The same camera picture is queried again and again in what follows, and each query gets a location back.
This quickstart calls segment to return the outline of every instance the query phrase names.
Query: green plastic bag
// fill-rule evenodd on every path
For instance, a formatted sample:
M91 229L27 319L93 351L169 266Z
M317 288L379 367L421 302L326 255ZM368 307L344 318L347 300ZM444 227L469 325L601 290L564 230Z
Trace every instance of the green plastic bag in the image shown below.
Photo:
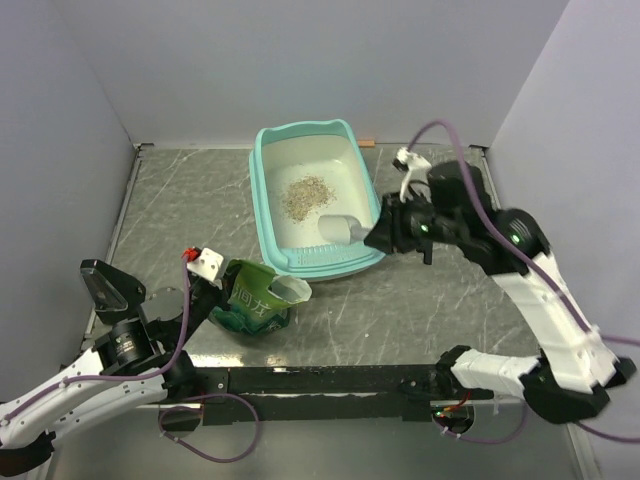
M222 280L227 308L215 307L209 319L231 332L258 335L289 325L289 308L306 302L311 287L248 260L231 260Z

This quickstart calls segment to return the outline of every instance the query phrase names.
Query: teal litter box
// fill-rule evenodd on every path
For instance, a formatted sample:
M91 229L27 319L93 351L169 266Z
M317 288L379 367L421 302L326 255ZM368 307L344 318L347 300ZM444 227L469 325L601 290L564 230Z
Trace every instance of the teal litter box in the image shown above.
M249 156L249 175L262 258L277 273L327 280L362 271L384 257L362 242L329 243L318 231L320 215L352 215L365 228L380 216L367 167L345 121L263 129ZM332 199L295 221L283 198L292 183L309 176L320 177Z

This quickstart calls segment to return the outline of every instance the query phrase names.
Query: white robotic arm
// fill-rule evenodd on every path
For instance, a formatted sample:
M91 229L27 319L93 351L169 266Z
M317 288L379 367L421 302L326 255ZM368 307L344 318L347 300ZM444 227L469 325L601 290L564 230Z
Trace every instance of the white robotic arm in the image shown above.
M596 416L609 401L605 390L626 383L635 365L617 358L597 327L584 319L533 217L493 207L480 170L464 162L450 126L435 121L421 132L435 124L449 131L458 161L432 167L401 149L394 161L405 173L401 191L383 196L380 218L365 245L387 254L417 250L425 264L431 263L434 242L456 245L519 309L541 355L507 357L455 347L437 365L459 386L523 398L552 423ZM426 181L415 180L418 169ZM419 184L429 187L430 199Z
M574 301L552 254L540 253L533 261ZM507 273L492 278L518 307L535 334L559 387L592 394L594 386L604 387L614 377L618 359L604 345L597 327L589 325L590 329L583 331L557 293L536 274ZM503 357L469 350L458 358L451 371L465 388L487 388L522 397L524 387L519 377L530 373L538 364L538 357Z
M96 313L112 329L56 376L0 405L0 475L41 464L72 433L139 405L190 393L196 371L182 346L220 301L214 284L226 268L226 260L210 249L198 251L194 260L186 262L186 297L164 288L149 298L134 277L98 260L83 262Z

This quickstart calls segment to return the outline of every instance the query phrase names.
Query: white enclosure wall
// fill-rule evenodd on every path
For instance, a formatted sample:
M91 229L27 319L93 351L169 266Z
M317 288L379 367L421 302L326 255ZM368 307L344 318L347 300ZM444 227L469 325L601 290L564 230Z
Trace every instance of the white enclosure wall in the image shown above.
M134 142L246 144L336 117L406 141L443 116L488 146L567 0L54 3Z
M571 0L489 150L505 205L539 220L591 322L636 338L639 24L637 1ZM640 436L639 383L594 424ZM608 480L638 478L637 446L593 443Z
M133 147L50 0L0 2L0 401L78 353Z

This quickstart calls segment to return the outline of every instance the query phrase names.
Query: marble surface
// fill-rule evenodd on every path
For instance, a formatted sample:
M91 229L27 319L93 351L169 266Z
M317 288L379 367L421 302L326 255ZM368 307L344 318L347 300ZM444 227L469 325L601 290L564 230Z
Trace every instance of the marble surface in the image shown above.
M399 188L400 175L391 165L395 151L362 151L379 194ZM447 147L418 151L433 163L454 158ZM261 261L248 155L142 151L113 264L152 291L180 287L180 254L190 245ZM487 174L479 150L468 149L466 156ZM281 331L250 339L205 322L186 350L197 366L434 363L458 344L505 355L536 352L515 306L455 247L436 246L432 266L422 265L418 254L397 255L312 288L311 300L295 308Z

